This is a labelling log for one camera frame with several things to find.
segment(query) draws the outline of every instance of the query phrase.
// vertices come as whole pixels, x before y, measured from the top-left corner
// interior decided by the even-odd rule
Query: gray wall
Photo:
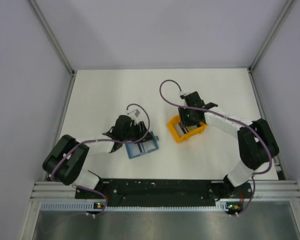
[[[287,175],[300,185],[300,0],[254,72]]]
[[[286,0],[37,0],[78,69],[248,67]]]
[[[0,240],[17,239],[70,77],[25,0],[0,0]]]

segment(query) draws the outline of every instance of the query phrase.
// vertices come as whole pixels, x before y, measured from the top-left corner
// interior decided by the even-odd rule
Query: white table surface
[[[129,159],[123,146],[114,153],[87,158],[84,169],[103,178],[222,180],[235,167],[240,159],[238,141],[213,126],[188,141],[175,142],[167,122],[178,109],[159,95],[159,85],[166,79],[176,80],[185,93],[198,91],[205,103],[216,103],[229,113],[248,120],[260,118],[245,68],[79,70],[61,136],[89,138],[105,133],[125,114],[128,104],[137,103],[147,110],[150,130],[160,139],[157,151]],[[173,83],[166,83],[162,92],[172,102],[183,103]],[[278,176],[273,167],[255,179],[277,180]]]

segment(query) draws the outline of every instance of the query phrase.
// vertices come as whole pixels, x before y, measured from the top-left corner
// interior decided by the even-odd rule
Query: blue object
[[[154,137],[154,139],[151,141],[125,145],[129,159],[133,159],[159,149],[157,143],[157,141],[159,140],[158,136],[155,136],[153,131],[151,131],[150,134]]]

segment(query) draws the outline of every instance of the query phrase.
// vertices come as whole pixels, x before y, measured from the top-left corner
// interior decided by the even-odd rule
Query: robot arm
[[[218,107],[217,104],[212,102],[205,104],[196,91],[190,94],[184,94],[180,97],[185,100],[185,104],[189,107],[204,108],[226,116],[222,118],[211,112],[203,112],[181,107],[178,108],[181,125],[184,127],[194,126],[198,125],[199,122],[204,122],[207,125],[221,129],[238,140],[241,161],[239,161],[234,169],[223,179],[224,183],[231,190],[247,182],[254,171],[263,163],[268,162],[269,158],[264,147],[247,127],[243,127],[239,123],[229,121],[227,118],[238,120],[250,126],[265,142],[270,151],[271,157],[273,158],[278,155],[279,147],[266,120],[261,118],[256,121],[251,121],[229,114]]]
[[[143,121],[138,121],[139,114],[138,110],[133,110],[126,115],[120,115],[115,125],[98,137],[75,139],[70,135],[62,136],[43,162],[42,168],[49,174],[55,171],[54,179],[65,185],[74,184],[94,189],[100,179],[92,172],[82,169],[86,158],[101,153],[113,153],[123,146],[123,142],[137,141],[144,136],[147,128]],[[153,138],[148,132],[140,143]],[[72,149],[72,154],[64,159]]]

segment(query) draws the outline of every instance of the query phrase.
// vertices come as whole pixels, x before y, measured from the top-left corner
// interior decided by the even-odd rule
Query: orange plastic frame
[[[201,125],[200,127],[189,131],[188,133],[184,134],[183,136],[179,136],[177,130],[175,129],[175,125],[179,124],[180,122],[181,122],[180,116],[176,115],[173,118],[171,118],[171,120],[166,124],[169,131],[171,132],[174,140],[177,143],[180,143],[184,140],[188,140],[188,138],[190,138],[196,134],[202,134],[203,131],[205,130],[206,126],[208,126],[207,124],[200,122],[200,125]]]

